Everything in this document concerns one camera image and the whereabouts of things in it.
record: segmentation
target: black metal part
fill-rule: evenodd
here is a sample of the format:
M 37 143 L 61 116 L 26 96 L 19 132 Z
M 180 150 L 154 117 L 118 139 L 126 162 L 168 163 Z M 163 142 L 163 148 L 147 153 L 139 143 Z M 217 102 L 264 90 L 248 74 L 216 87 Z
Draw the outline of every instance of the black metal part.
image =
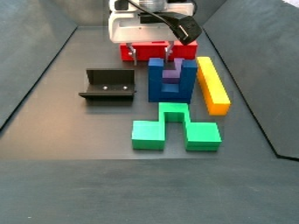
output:
M 129 1 L 127 0 L 117 0 L 115 8 L 118 11 L 127 11 L 129 10 Z
M 87 99 L 135 97 L 135 70 L 134 69 L 87 69 L 89 91 L 79 93 Z
M 155 14 L 173 24 L 174 28 L 170 27 L 173 33 L 186 46 L 202 35 L 202 28 L 192 16 L 177 12 L 157 12 Z M 141 13 L 141 23 L 154 24 L 162 23 L 162 21 L 153 15 Z

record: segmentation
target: yellow block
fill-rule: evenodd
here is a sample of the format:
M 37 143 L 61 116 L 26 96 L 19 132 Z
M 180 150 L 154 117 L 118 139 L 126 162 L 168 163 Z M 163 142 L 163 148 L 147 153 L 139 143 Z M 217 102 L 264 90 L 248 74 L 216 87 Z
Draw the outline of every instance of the yellow block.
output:
M 230 97 L 222 85 L 210 57 L 198 57 L 198 79 L 212 116 L 225 116 L 230 110 Z

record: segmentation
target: black cable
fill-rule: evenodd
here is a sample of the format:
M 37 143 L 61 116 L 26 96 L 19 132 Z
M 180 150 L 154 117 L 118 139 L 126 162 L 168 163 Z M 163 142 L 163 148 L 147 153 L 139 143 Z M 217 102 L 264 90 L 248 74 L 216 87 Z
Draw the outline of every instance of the black cable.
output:
M 145 13 L 153 15 L 155 18 L 158 18 L 163 23 L 166 23 L 173 30 L 176 30 L 174 25 L 161 16 L 158 16 L 157 14 L 154 14 L 151 11 L 146 10 L 141 5 L 138 5 L 135 2 L 133 2 L 131 0 L 127 0 L 141 11 L 143 11 Z

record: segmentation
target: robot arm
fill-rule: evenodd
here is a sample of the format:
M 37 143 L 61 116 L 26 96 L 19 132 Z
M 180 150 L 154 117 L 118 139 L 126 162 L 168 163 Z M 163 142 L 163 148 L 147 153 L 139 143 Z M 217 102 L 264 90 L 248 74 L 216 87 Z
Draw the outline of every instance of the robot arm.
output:
M 189 45 L 202 34 L 202 28 L 193 18 L 193 3 L 168 3 L 166 0 L 110 0 L 110 9 L 111 41 L 127 43 L 129 46 L 135 42 L 170 41 L 166 60 L 177 39 Z

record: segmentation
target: blue block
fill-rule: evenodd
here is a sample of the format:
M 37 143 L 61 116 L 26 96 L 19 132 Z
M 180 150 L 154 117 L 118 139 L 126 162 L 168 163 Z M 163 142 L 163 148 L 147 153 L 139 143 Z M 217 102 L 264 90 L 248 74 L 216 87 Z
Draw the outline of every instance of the blue block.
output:
M 165 60 L 150 59 L 149 61 L 149 101 L 159 102 L 163 87 Z
M 182 63 L 181 93 L 182 98 L 193 98 L 194 83 L 197 80 L 198 63 L 186 59 Z
M 151 58 L 149 61 L 149 101 L 192 103 L 194 82 L 198 73 L 196 60 L 184 59 L 177 67 L 181 71 L 180 84 L 165 83 L 165 60 Z

